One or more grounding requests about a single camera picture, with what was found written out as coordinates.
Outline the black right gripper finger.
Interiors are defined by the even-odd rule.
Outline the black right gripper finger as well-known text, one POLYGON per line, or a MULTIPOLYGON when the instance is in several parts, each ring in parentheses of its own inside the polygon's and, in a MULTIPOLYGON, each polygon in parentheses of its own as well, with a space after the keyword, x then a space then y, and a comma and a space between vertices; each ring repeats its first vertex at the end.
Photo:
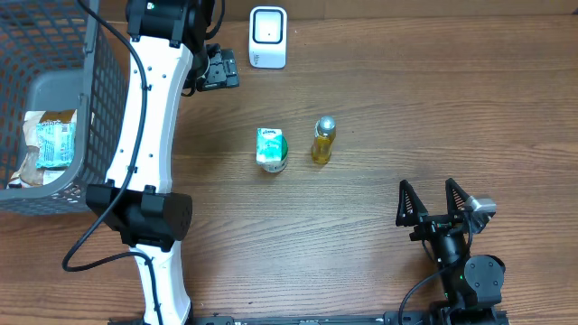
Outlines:
POLYGON ((471 210, 467 204, 470 195, 453 178, 445 181, 445 194, 449 214, 471 210))
POLYGON ((407 180, 400 181, 396 226, 417 226, 422 223, 427 216, 428 210, 418 198, 411 184, 407 180))

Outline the green lid jar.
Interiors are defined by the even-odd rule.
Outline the green lid jar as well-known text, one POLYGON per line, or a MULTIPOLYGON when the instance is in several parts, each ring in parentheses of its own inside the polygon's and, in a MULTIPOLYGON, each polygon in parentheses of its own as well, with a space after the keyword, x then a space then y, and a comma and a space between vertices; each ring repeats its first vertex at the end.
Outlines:
POLYGON ((265 162, 261 164, 261 167, 266 172, 277 173, 281 172, 287 166, 287 156, 288 156, 288 143, 285 137, 282 137, 281 145, 281 158, 279 161, 265 162))

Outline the yellow oil bottle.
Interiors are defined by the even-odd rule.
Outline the yellow oil bottle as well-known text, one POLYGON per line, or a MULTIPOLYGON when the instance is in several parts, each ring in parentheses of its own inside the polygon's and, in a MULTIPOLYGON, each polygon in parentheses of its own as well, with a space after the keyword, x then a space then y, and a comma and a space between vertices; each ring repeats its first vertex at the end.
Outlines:
POLYGON ((332 154, 332 145, 336 138, 337 125, 332 116, 323 116, 315 124, 312 143, 312 160, 326 164, 332 154))

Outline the teal snack packet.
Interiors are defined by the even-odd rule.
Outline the teal snack packet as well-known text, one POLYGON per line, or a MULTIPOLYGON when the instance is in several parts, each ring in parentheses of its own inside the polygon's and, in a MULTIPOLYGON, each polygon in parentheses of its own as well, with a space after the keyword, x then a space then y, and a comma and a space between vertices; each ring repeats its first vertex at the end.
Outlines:
POLYGON ((76 123, 42 122, 36 126, 39 145, 37 168, 67 168, 75 154, 76 123))

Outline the brown snack bag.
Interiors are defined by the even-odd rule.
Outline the brown snack bag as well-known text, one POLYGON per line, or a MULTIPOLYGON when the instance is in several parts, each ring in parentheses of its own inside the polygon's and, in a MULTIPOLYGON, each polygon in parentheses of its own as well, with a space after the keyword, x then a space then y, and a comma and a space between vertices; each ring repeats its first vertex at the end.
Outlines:
POLYGON ((25 156, 19 169, 13 172, 6 185, 7 189, 41 187, 56 181, 67 168, 37 168, 39 145, 36 126, 42 122, 59 121, 62 123, 75 122, 77 129, 77 111, 28 111, 23 122, 23 134, 26 145, 25 156))

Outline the tissue pack white green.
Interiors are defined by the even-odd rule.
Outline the tissue pack white green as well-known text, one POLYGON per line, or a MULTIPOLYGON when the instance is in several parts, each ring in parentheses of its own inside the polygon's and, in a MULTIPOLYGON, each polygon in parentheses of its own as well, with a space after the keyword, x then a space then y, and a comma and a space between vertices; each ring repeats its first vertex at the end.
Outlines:
POLYGON ((282 137, 281 129, 258 128, 256 130, 256 162, 262 164, 279 161, 282 137))

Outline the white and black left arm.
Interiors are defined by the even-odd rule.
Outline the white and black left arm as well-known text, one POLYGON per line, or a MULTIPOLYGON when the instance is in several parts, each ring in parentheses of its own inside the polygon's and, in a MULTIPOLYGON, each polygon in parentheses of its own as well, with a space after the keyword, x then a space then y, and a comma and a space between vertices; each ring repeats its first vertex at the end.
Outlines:
POLYGON ((141 324, 191 324, 182 241, 192 199, 172 189, 172 143, 180 100, 239 84, 234 52, 211 42, 212 1, 132 0, 120 41, 132 69, 117 149, 106 179, 87 188, 86 203, 128 247, 144 292, 141 324))

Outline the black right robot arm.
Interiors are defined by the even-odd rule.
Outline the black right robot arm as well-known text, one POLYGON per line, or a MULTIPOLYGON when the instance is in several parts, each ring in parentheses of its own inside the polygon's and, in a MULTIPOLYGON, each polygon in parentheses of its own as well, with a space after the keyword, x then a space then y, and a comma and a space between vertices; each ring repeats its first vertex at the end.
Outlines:
POLYGON ((415 284, 405 295, 395 320, 399 324, 507 324, 497 311, 506 266, 494 255, 473 255, 473 237, 481 233, 497 212, 490 197, 474 197, 450 178, 445 181, 447 212, 431 215, 411 184, 399 184, 398 227, 411 227, 412 241, 422 244, 437 271, 415 284), (432 302, 417 316, 405 312, 409 299, 426 284, 440 279, 445 299, 432 302))

